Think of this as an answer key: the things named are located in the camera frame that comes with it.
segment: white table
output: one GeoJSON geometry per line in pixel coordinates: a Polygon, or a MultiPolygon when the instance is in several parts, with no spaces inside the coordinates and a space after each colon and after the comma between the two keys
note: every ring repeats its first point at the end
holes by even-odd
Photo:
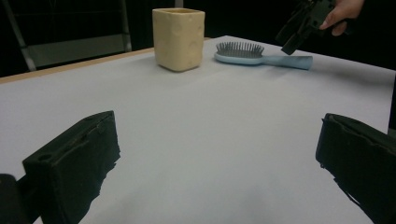
{"type": "Polygon", "coordinates": [[[1,84],[0,172],[21,178],[24,158],[114,110],[121,158],[81,223],[372,223],[315,151],[326,113],[387,131],[394,71],[301,51],[310,71],[215,62],[231,40],[206,40],[184,73],[148,52],[1,84]]]}

